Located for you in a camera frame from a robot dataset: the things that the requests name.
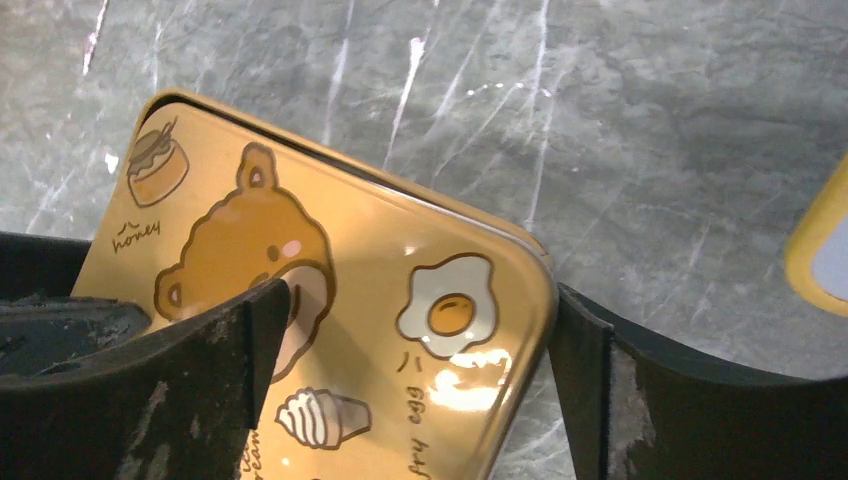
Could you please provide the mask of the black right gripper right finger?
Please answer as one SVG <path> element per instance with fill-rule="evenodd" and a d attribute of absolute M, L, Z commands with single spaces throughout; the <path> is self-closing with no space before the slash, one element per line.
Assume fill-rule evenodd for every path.
<path fill-rule="evenodd" d="M 549 343 L 580 479 L 843 479 L 847 380 L 691 348 L 560 285 Z"/>

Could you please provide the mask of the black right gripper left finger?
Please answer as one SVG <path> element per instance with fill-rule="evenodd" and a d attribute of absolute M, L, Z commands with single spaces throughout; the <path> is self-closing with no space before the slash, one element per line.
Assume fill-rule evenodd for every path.
<path fill-rule="evenodd" d="M 234 478 L 288 312 L 271 280 L 66 371 L 1 375 L 2 477 Z"/>

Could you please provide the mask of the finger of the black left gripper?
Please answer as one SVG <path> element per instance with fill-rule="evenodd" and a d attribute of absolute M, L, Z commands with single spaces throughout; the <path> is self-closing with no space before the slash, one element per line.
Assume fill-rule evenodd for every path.
<path fill-rule="evenodd" d="M 143 333 L 150 317 L 133 303 L 73 297 L 91 243 L 1 234 L 1 375 L 66 371 L 67 363 Z"/>

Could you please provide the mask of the gold chocolate tin box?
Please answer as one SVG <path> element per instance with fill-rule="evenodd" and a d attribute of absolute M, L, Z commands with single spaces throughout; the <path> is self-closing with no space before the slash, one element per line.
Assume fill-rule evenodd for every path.
<path fill-rule="evenodd" d="M 254 134 L 295 150 L 321 163 L 330 165 L 366 182 L 392 190 L 433 207 L 443 208 L 469 221 L 478 221 L 484 227 L 491 227 L 504 235 L 509 235 L 522 243 L 525 248 L 536 254 L 549 272 L 554 271 L 554 259 L 547 248 L 525 229 L 498 216 L 465 204 L 445 194 L 436 192 L 420 184 L 406 180 L 396 174 L 373 167 L 332 148 L 311 141 L 305 137 L 268 123 L 250 114 L 241 112 L 213 98 L 185 89 L 169 88 L 156 93 L 142 107 L 134 132 L 139 133 L 143 124 L 156 111 L 169 104 L 184 104 L 207 112 L 229 123 L 240 126 Z"/>

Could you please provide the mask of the silver tin lid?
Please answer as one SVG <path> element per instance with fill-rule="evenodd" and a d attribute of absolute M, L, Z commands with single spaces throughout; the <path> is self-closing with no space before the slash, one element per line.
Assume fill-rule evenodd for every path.
<path fill-rule="evenodd" d="M 515 238 L 184 104 L 135 133 L 73 291 L 155 328 L 269 279 L 287 329 L 241 479 L 487 479 L 555 310 Z"/>

